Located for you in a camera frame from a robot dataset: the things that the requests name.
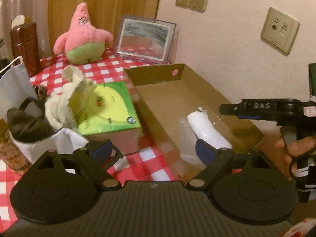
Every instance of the white plush toy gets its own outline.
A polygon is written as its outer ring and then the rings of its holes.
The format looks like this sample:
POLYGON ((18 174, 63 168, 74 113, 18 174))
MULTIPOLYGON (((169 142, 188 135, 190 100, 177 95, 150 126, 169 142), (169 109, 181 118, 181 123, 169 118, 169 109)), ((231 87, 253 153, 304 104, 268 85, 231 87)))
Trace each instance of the white plush toy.
POLYGON ((85 78, 78 67, 68 65, 62 72, 68 81, 62 87, 62 94, 52 93, 45 102, 45 116, 50 125, 58 130, 68 127, 77 130, 76 119, 86 107, 86 100, 94 90, 91 79, 85 78))

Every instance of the white paper bag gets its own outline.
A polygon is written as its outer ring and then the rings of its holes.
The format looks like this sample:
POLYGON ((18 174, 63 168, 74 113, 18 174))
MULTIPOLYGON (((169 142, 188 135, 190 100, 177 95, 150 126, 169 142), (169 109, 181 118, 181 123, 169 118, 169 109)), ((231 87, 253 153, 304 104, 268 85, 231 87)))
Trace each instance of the white paper bag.
MULTIPOLYGON (((7 121, 8 109, 12 107, 19 108, 28 97, 37 98, 31 86, 22 56, 17 57, 1 71, 7 68, 10 69, 0 78, 0 117, 4 121, 7 121), (17 60, 20 60, 20 64, 14 65, 14 62, 17 60)), ((41 115, 40 109, 33 103, 26 108, 25 112, 36 117, 41 115)))
POLYGON ((49 138, 35 143, 23 143, 15 140, 9 131, 10 138, 23 155, 34 164, 47 150, 56 150, 58 154, 72 154, 75 150, 85 147, 89 142, 79 133, 63 127, 49 138))

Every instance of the plastic bag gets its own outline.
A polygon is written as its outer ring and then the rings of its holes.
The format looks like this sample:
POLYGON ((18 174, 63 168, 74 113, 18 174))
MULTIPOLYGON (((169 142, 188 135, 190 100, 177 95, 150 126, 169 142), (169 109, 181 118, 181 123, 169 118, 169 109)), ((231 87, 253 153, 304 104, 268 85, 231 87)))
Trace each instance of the plastic bag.
POLYGON ((205 169, 206 166, 195 153, 195 143, 198 139, 186 118, 181 119, 179 128, 180 145, 178 148, 180 151, 180 158, 192 166, 199 169, 205 169))

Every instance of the tissue box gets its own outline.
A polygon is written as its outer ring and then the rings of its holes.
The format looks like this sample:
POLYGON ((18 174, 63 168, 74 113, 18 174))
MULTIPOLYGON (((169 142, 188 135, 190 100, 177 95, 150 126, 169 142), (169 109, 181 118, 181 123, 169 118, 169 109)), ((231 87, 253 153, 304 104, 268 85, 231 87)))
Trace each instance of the tissue box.
POLYGON ((89 141, 110 139, 123 155, 139 149, 141 126, 124 82, 97 85, 77 122, 89 141))

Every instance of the brown bottle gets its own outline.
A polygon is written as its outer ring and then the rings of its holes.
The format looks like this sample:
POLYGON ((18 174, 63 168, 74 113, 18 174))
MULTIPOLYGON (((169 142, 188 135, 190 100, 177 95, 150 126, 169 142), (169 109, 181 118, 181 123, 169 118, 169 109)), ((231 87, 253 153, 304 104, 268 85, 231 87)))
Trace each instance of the brown bottle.
POLYGON ((14 58, 20 55, 23 57, 30 77, 42 70, 37 44, 36 23, 28 22, 12 28, 11 43, 14 58))
POLYGON ((8 125, 0 118, 0 159, 14 172, 23 175, 31 163, 10 139, 8 125))

